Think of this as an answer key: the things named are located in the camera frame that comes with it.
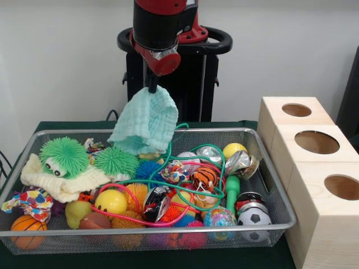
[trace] stacked wooden boxes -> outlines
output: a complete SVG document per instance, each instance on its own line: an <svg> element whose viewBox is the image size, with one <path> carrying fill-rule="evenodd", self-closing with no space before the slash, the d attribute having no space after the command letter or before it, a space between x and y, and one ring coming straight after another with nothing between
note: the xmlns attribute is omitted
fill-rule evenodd
<svg viewBox="0 0 359 269"><path fill-rule="evenodd" d="M359 155L316 98L264 97L258 134L297 215L297 268L359 268Z"/></svg>

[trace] white ball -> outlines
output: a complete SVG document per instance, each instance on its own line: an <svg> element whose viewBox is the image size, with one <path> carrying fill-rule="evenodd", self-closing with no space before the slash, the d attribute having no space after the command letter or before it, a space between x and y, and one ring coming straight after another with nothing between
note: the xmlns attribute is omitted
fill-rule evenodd
<svg viewBox="0 0 359 269"><path fill-rule="evenodd" d="M253 207L240 214L238 218L238 225L270 225L271 220L268 214ZM241 235L249 242L259 243L269 237L269 232L265 230L260 231L242 231Z"/></svg>
<svg viewBox="0 0 359 269"><path fill-rule="evenodd" d="M177 157L179 158L185 158L185 157L195 157L197 156L196 154L194 154L193 152L182 152L180 154L178 154ZM188 161L192 161L195 163L201 163L200 159L188 159L188 160L180 160L180 162L185 163ZM200 167L200 165L194 165L194 164L186 164L185 165L185 169L192 174L194 171L196 171L196 169Z"/></svg>

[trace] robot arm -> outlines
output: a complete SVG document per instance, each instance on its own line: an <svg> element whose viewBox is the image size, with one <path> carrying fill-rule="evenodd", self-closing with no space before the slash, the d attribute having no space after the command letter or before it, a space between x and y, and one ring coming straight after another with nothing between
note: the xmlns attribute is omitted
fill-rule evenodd
<svg viewBox="0 0 359 269"><path fill-rule="evenodd" d="M178 35L191 30L197 8L197 0L134 0L130 42L148 64L150 92L155 92L158 77L180 65Z"/></svg>

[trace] green furry toy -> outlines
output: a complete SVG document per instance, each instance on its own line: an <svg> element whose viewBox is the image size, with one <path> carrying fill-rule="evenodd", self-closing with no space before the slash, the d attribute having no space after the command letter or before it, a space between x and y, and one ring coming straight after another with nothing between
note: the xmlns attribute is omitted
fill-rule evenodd
<svg viewBox="0 0 359 269"><path fill-rule="evenodd" d="M95 161L95 167L105 172L113 182L134 178L139 165L135 156L116 147L106 148Z"/></svg>
<svg viewBox="0 0 359 269"><path fill-rule="evenodd" d="M68 137L51 140L40 151L43 170L57 177L75 178L89 166L86 149Z"/></svg>

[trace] round hole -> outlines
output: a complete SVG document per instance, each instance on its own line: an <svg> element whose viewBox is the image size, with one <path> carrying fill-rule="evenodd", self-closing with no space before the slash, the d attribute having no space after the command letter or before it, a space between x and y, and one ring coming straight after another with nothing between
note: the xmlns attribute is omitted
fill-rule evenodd
<svg viewBox="0 0 359 269"><path fill-rule="evenodd" d="M339 150L339 143L330 135L318 131L296 134L294 140L302 149L317 154L332 154Z"/></svg>
<svg viewBox="0 0 359 269"><path fill-rule="evenodd" d="M295 117L306 117L312 114L312 110L310 110L310 108L300 104L286 104L282 106L282 110L288 115Z"/></svg>
<svg viewBox="0 0 359 269"><path fill-rule="evenodd" d="M325 187L335 196L345 200L359 200L359 182L345 175L331 175L324 181Z"/></svg>

